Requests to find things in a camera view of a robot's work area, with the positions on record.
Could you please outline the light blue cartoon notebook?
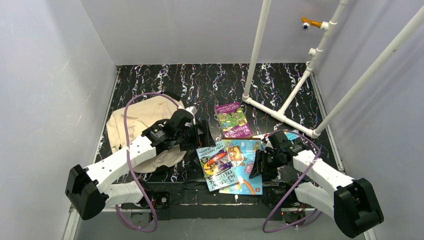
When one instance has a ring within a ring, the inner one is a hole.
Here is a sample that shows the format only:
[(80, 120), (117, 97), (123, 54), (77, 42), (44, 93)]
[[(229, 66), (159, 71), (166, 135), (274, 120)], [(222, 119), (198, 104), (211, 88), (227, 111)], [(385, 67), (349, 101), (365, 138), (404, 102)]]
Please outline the light blue cartoon notebook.
[(237, 182), (223, 187), (220, 194), (233, 195), (262, 195), (262, 176), (250, 178), (254, 168), (256, 151), (262, 142), (259, 138), (224, 138), (225, 149), (234, 166)]

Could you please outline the beige canvas student bag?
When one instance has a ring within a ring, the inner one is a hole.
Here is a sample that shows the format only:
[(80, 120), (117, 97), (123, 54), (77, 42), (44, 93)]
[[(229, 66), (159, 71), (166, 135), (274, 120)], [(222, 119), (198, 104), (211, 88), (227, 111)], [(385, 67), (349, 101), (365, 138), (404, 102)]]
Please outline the beige canvas student bag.
[[(169, 119), (177, 110), (177, 106), (169, 99), (162, 96), (152, 96), (146, 100), (134, 103), (127, 110), (127, 129), (129, 140), (132, 142), (142, 131), (150, 127), (156, 121)], [(120, 108), (112, 112), (106, 122), (106, 131), (111, 151), (117, 152), (119, 148), (127, 145), (124, 109)], [(179, 146), (162, 152), (159, 156), (149, 159), (135, 166), (136, 173), (153, 173), (157, 168), (172, 167), (183, 160), (186, 151), (180, 151)]]

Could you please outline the blue 143-storey treehouse book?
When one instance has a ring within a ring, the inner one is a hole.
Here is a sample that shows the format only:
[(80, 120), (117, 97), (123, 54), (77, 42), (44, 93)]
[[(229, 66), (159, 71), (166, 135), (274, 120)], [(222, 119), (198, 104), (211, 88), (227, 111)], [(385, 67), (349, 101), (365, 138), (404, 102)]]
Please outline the blue 143-storey treehouse book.
[(224, 140), (217, 141), (215, 146), (198, 148), (196, 153), (210, 192), (239, 182)]

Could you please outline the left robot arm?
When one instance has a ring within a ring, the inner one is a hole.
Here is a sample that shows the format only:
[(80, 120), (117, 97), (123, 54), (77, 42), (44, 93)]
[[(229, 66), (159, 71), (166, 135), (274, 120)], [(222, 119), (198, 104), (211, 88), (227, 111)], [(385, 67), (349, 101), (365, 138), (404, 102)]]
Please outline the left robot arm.
[(139, 203), (145, 195), (135, 181), (115, 184), (130, 168), (157, 159), (172, 149), (193, 151), (214, 147), (209, 122), (197, 119), (191, 109), (177, 109), (169, 119), (158, 120), (126, 147), (102, 161), (69, 171), (65, 195), (83, 220), (97, 216), (105, 207)]

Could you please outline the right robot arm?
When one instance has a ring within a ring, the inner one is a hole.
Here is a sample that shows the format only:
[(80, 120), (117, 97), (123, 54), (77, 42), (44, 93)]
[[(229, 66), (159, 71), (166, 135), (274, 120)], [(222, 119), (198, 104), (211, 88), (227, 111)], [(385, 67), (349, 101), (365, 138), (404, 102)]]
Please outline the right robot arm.
[(251, 177), (257, 175), (276, 178), (277, 169), (290, 165), (301, 175), (287, 189), (266, 217), (262, 231), (270, 234), (278, 229), (267, 229), (271, 217), (285, 200), (296, 200), (314, 208), (318, 214), (331, 217), (339, 230), (353, 239), (384, 222), (384, 214), (373, 185), (365, 178), (355, 179), (324, 162), (321, 153), (313, 152), (317, 145), (295, 131), (296, 139), (287, 137), (289, 130), (277, 130), (265, 134), (263, 147), (256, 151)]

